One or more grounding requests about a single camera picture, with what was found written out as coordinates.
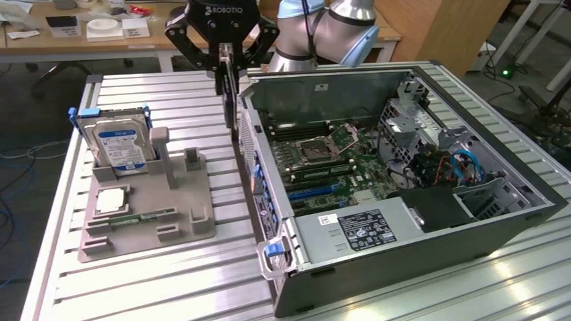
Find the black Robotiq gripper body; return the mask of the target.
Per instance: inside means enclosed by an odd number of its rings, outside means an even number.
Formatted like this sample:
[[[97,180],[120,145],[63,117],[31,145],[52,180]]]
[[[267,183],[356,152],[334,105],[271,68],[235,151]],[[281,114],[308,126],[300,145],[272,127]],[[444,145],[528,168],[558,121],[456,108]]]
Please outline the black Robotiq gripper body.
[[[208,43],[241,43],[260,20],[256,1],[188,1],[185,20]]]

